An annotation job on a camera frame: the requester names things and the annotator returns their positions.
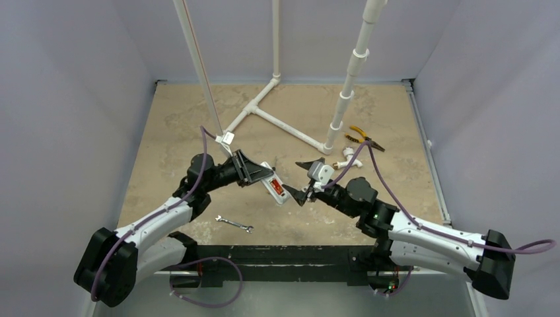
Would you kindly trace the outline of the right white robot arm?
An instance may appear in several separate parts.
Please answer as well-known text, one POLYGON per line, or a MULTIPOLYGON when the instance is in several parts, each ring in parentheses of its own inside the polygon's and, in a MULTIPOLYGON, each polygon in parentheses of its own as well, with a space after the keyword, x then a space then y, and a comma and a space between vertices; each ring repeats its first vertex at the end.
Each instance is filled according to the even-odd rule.
POLYGON ((356 218, 356 227, 378 243, 370 252, 376 267, 425 267, 461 277, 488 297, 509 298, 516 256, 503 233, 460 231, 406 214, 380 200, 362 176, 344 186, 333 184, 334 169, 323 158, 298 166, 307 170, 308 185, 301 190, 283 188, 299 205, 318 200, 356 218))

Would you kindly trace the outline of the white remote control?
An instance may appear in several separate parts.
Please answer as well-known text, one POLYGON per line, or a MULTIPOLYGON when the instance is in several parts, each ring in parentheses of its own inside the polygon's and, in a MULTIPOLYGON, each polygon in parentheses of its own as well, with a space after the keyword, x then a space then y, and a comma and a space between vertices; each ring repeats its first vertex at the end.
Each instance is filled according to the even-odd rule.
POLYGON ((269 194, 274 198, 276 203, 278 205, 283 205, 291 198, 290 193, 282 186, 283 182, 280 177, 278 177, 276 171, 272 166, 270 166, 267 162, 261 162, 260 165, 272 170, 273 172, 271 176, 265 177, 264 179, 260 180, 260 182, 269 192, 269 194))

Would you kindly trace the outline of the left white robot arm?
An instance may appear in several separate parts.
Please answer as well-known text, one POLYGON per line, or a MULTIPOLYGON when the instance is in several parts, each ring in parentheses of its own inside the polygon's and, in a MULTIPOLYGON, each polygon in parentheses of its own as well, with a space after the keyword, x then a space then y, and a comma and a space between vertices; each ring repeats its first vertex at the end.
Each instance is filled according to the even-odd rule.
POLYGON ((206 210, 213 190, 255 183, 262 183, 277 201, 287 197, 275 169, 250 160, 241 150, 222 164, 215 164, 209 154, 194 156, 177 190, 160 207, 127 226, 102 227, 91 236, 74 283, 89 292, 92 301, 115 307, 145 275, 175 265, 191 269, 197 244, 177 229, 206 210))

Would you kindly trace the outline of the red battery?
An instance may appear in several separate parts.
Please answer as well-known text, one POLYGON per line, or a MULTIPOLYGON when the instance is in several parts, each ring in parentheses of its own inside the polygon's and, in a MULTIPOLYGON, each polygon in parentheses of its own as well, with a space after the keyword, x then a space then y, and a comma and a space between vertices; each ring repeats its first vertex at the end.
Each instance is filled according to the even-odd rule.
POLYGON ((274 189, 274 191, 277 193, 277 195, 282 195, 283 194, 284 189, 276 178, 273 178, 272 180, 270 180, 269 183, 270 183, 271 187, 274 189))

